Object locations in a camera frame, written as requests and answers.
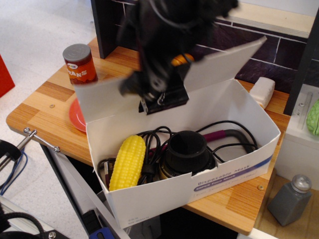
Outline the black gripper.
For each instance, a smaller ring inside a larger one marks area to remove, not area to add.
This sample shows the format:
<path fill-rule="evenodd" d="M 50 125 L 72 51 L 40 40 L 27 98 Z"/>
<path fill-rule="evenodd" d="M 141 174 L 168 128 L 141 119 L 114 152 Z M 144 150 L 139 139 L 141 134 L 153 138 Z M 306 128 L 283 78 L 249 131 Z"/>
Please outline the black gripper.
<path fill-rule="evenodd" d="M 195 45 L 198 24 L 176 23 L 157 16 L 141 20 L 127 17 L 119 39 L 134 35 L 140 55 L 139 71 L 132 73 L 120 86 L 122 95 L 137 94 L 154 101 L 164 93 L 172 78 L 172 60 Z"/>

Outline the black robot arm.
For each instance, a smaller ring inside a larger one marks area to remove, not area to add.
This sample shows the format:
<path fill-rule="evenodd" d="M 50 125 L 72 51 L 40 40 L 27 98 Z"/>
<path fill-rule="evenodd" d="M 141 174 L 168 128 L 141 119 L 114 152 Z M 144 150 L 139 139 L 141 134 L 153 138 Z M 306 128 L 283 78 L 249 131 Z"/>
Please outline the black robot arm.
<path fill-rule="evenodd" d="M 120 86 L 120 93 L 154 101 L 172 79 L 172 60 L 191 50 L 219 16 L 227 17 L 236 0 L 139 0 L 129 9 L 117 41 L 134 39 L 139 72 Z"/>

